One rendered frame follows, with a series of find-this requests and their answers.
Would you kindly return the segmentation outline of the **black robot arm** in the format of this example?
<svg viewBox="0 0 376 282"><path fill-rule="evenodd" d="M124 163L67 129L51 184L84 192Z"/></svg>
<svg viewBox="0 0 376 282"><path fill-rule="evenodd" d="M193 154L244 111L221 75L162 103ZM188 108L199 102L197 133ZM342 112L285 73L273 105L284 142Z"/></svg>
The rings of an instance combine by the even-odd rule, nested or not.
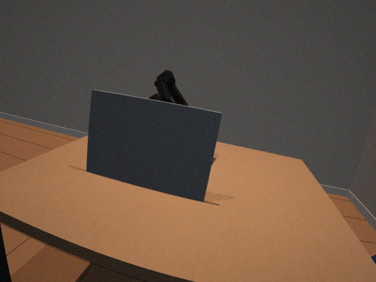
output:
<svg viewBox="0 0 376 282"><path fill-rule="evenodd" d="M154 82L155 87L157 87L157 91L159 93L155 93L148 99L159 100L161 101L163 97L167 97L170 100L174 100L174 102L178 105L186 105L186 101L184 100L183 96L179 92L178 88L175 86L175 77L172 71L164 71L159 76L157 76L156 81ZM171 97L172 99L171 99Z"/></svg>

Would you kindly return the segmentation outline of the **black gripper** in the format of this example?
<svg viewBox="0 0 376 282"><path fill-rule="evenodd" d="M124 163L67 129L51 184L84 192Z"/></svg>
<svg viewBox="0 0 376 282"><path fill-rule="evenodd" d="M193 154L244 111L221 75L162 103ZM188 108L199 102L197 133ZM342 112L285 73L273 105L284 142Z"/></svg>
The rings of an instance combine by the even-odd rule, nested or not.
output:
<svg viewBox="0 0 376 282"><path fill-rule="evenodd" d="M168 103L174 103L172 100L170 100L170 99L167 98L167 97L163 97L161 101L162 101L162 102L168 102ZM176 103L174 103L174 104L176 104Z"/></svg>

